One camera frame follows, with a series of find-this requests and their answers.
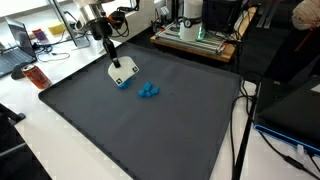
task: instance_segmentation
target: gray mat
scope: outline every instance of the gray mat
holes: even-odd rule
[[[209,179],[239,76],[132,44],[117,49],[140,68],[128,89],[108,77],[102,57],[39,98],[134,179]],[[160,94],[139,97],[147,81]]]

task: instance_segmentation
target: table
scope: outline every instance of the table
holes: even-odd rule
[[[248,14],[244,17],[243,21],[241,22],[239,26],[239,34],[241,36],[244,35],[246,32],[247,28],[249,27],[249,24],[256,13],[256,8],[250,8],[248,10]],[[221,54],[216,54],[214,52],[207,52],[202,49],[194,48],[194,47],[187,47],[182,44],[174,43],[174,42],[169,42],[169,41],[162,41],[158,39],[156,36],[151,37],[150,41],[154,44],[161,45],[161,46],[166,46],[174,49],[178,49],[184,52],[189,52],[192,54],[197,54],[200,56],[204,56],[207,58],[211,58],[214,60],[222,61],[222,62],[230,62],[232,59],[233,55],[236,52],[236,47],[229,44],[226,45],[225,49],[222,51]]]
[[[70,51],[70,58],[64,61],[40,63],[42,71],[56,83],[86,64],[97,59],[96,42],[89,48]],[[68,49],[70,44],[61,44]],[[122,169],[95,147],[66,120],[43,104],[37,89],[28,79],[12,80],[10,76],[0,79],[0,101],[14,112],[22,112],[27,118],[16,124],[29,148],[38,158],[52,179],[131,179]],[[246,82],[250,94],[255,85]],[[234,138],[236,155],[247,122],[245,100],[240,100],[234,111]],[[231,144],[229,130],[226,132],[211,179],[231,178]]]

